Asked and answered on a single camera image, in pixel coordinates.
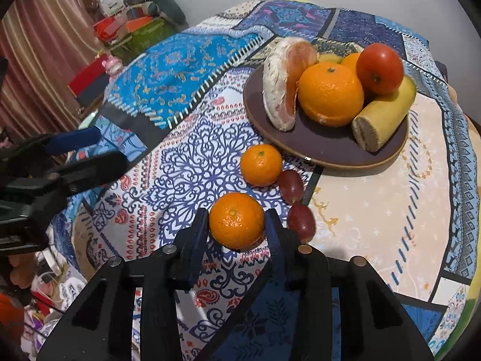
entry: patchwork tablecloth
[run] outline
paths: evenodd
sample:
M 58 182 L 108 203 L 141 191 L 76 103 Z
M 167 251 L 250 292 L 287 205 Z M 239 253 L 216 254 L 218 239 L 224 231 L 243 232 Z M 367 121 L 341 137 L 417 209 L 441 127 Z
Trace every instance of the patchwork tablecloth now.
M 197 208 L 210 208 L 230 191 L 252 195 L 285 221 L 289 207 L 278 188 L 252 188 L 239 168 L 242 153 L 264 141 L 246 117 L 243 87 L 285 36 L 344 54 L 387 43 L 418 86 L 408 141 L 390 167 L 333 171 L 284 154 L 284 168 L 297 170 L 314 187 L 309 206 L 317 234 L 311 244 L 330 257 L 364 256 L 398 295 L 432 352 L 441 355 L 453 331 L 449 346 L 462 333 L 479 295 L 479 195 L 470 134 L 479 136 L 468 131 L 451 101 L 427 40 L 383 17 L 295 1 L 252 1 L 148 49 L 107 88 L 107 102 L 93 122 L 102 131 L 101 143 L 76 153 L 82 158 L 118 148 L 132 169 L 108 189 L 71 199 L 52 223 L 56 248 L 88 279 L 113 255 L 141 258 L 172 241 Z M 185 360 L 202 351 L 268 258 L 265 243 L 247 253 L 222 254 L 209 244 L 199 282 L 190 293 L 177 292 Z M 252 316 L 252 327 L 256 319 L 270 317 Z M 255 359 L 262 359 L 266 333 L 250 335 L 258 336 Z M 334 346 L 333 359 L 339 356 Z M 245 349 L 239 345 L 233 357 L 244 359 Z

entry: red grape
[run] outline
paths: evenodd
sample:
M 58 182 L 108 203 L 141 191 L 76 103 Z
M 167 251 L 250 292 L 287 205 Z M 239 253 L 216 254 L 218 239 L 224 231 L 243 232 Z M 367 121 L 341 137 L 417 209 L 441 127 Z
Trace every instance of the red grape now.
M 295 203 L 287 213 L 287 227 L 296 231 L 301 243 L 312 240 L 316 234 L 316 220 L 311 209 L 302 203 Z
M 282 171 L 277 179 L 282 198 L 289 204 L 299 203 L 304 195 L 301 176 L 292 169 Z

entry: purple plate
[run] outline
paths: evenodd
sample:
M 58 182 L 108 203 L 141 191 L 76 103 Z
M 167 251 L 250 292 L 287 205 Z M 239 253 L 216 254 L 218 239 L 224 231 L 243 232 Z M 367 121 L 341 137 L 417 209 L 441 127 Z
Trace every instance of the purple plate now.
M 351 126 L 328 128 L 305 115 L 297 107 L 296 123 L 292 130 L 281 132 L 269 121 L 262 98 L 263 70 L 256 69 L 244 87 L 244 106 L 251 123 L 273 144 L 302 159 L 324 167 L 338 169 L 368 169 L 393 160 L 400 153 L 408 136 L 404 118 L 395 133 L 377 152 L 363 150 L 355 141 Z

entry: tablecloth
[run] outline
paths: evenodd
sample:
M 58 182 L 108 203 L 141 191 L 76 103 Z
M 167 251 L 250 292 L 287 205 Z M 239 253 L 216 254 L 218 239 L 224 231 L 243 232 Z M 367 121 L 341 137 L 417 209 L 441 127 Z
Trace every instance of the tablecloth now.
M 265 142 L 246 117 L 243 87 L 286 36 L 341 54 L 389 44 L 417 84 L 408 141 L 389 167 L 335 171 L 287 153 L 283 158 L 284 168 L 298 171 L 311 194 L 317 221 L 311 245 L 334 258 L 364 256 L 432 352 L 444 354 L 479 296 L 479 184 L 470 139 L 479 135 L 451 101 L 428 41 L 383 17 L 296 1 L 251 1 L 148 49 L 107 87 L 93 121 L 101 142 L 75 154 L 119 149 L 132 169 L 108 188 L 74 196 L 52 222 L 55 246 L 88 279 L 113 255 L 141 258 L 172 241 L 197 208 L 210 208 L 230 191 L 252 195 L 285 221 L 289 207 L 278 188 L 246 184 L 239 161 L 249 146 Z M 221 254 L 209 243 L 197 285 L 177 292 L 185 360 L 202 351 L 268 259 L 265 242 L 250 252 Z M 140 308 L 138 289 L 134 344 Z M 252 319 L 247 326 L 256 325 Z M 255 359 L 262 359 L 266 333 L 248 334 L 258 335 Z M 245 359 L 246 351 L 239 345 L 234 359 Z M 339 357 L 334 346 L 333 359 Z

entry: plate rim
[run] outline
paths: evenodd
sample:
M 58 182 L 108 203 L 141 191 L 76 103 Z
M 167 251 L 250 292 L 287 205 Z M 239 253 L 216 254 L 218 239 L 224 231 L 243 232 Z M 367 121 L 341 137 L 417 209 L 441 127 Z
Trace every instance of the plate rim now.
M 278 147 L 281 147 L 283 150 L 285 150 L 286 152 L 290 153 L 290 154 L 293 154 L 301 159 L 304 159 L 308 162 L 312 162 L 316 165 L 320 165 L 320 166 L 323 166 L 323 167 L 327 167 L 327 168 L 332 168 L 332 169 L 341 169 L 341 170 L 366 170 L 366 169 L 371 169 L 371 168 L 375 168 L 375 167 L 379 167 L 381 165 L 384 165 L 386 164 L 387 162 L 393 160 L 394 158 L 398 157 L 399 154 L 401 153 L 401 150 L 403 150 L 403 148 L 406 146 L 406 142 L 407 142 L 407 139 L 409 138 L 409 119 L 407 119 L 407 117 L 404 117 L 404 119 L 406 119 L 406 122 L 407 122 L 407 129 L 406 129 L 406 135 L 404 137 L 404 140 L 403 140 L 403 143 L 399 146 L 399 149 L 396 150 L 396 152 L 394 152 L 391 156 L 389 156 L 388 158 L 380 161 L 380 162 L 376 162 L 374 164 L 369 164 L 369 165 L 343 165 L 343 164 L 336 164 L 336 163 L 331 163 L 331 162 L 325 162 L 325 161 L 322 161 L 322 160 L 318 160 L 318 159 L 312 159 L 310 157 L 307 157 L 307 156 L 304 156 L 303 154 L 297 152 L 296 150 L 292 149 L 292 148 L 289 148 L 287 145 L 285 144 L 282 144 L 281 142 L 279 142 L 276 138 L 272 137 L 270 135 L 270 133 L 267 133 L 261 126 L 258 126 L 258 124 L 256 123 L 256 120 L 255 118 L 253 118 L 253 115 L 251 113 L 251 111 L 249 110 L 249 107 L 247 106 L 246 104 L 246 96 L 245 96 L 245 90 L 247 88 L 247 84 L 249 83 L 249 81 L 251 80 L 252 76 L 254 75 L 254 73 L 256 73 L 256 71 L 260 70 L 260 69 L 263 69 L 264 66 L 263 64 L 261 64 L 261 66 L 257 67 L 256 69 L 254 69 L 252 71 L 252 73 L 249 75 L 249 78 L 247 79 L 247 81 L 245 82 L 245 85 L 244 85 L 244 89 L 242 90 L 242 102 L 244 103 L 244 108 L 245 108 L 245 113 L 247 114 L 247 118 L 249 119 L 249 122 L 255 126 L 255 128 L 257 130 L 259 130 L 261 132 L 261 134 L 267 138 L 268 140 L 270 140 L 271 142 L 273 142 L 274 144 L 276 144 Z

